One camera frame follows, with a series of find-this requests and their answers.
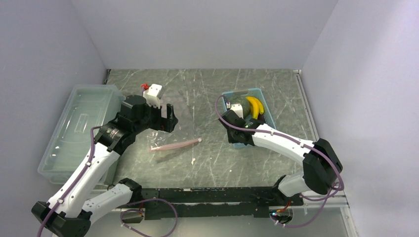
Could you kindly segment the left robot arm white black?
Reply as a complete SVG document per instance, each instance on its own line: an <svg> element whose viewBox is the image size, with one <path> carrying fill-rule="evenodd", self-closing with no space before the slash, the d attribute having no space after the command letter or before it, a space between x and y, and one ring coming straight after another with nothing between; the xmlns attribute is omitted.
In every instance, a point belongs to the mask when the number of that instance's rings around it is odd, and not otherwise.
<svg viewBox="0 0 419 237"><path fill-rule="evenodd" d="M110 210L144 201L142 187L124 178L112 189L89 199L99 179L147 129L172 132L178 123L172 104L152 105L149 98L130 95L121 103L116 116L90 131L90 149L68 181L48 201L38 201L32 214L40 222L37 236L49 230L58 237L83 237L91 225Z"/></svg>

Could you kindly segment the light blue plastic basket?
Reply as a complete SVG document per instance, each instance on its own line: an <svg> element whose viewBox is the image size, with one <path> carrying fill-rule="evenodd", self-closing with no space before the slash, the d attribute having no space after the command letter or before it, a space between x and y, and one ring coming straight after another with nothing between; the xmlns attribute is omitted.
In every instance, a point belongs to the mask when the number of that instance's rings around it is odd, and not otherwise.
<svg viewBox="0 0 419 237"><path fill-rule="evenodd" d="M260 88L250 88L250 89L246 89L246 90L223 92L222 93L222 101L224 103L224 105L223 105L224 113L222 114L222 117L223 117L224 120L226 120L227 122L229 122L230 124L232 124L234 126L251 125L252 120L254 120L251 116L251 112L250 112L250 115L247 116L246 118L240 118L232 110L230 110L229 100L233 96L243 96L243 97L252 96L252 97L255 97L255 98L259 99L264 106L265 113L264 113L264 115L260 115L259 118L256 119L256 120L259 120L263 123L266 123L269 126L271 126L272 128L276 127L276 125L274 124L274 121L272 119L271 113L269 111L269 108L267 106L267 103L265 101L265 98L263 96L263 93L262 93Z"/></svg>

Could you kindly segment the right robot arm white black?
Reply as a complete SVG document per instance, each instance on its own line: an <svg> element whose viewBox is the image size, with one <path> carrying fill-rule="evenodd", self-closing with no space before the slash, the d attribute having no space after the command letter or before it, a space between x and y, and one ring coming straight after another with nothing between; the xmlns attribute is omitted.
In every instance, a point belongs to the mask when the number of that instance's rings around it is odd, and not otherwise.
<svg viewBox="0 0 419 237"><path fill-rule="evenodd" d="M325 139L304 140L280 132L257 120L248 121L228 110L219 116L227 130L229 143L242 143L262 147L293 160L302 171L279 179L272 192L278 205L284 205L292 196L306 191L327 195L329 191L342 191L343 166L331 144Z"/></svg>

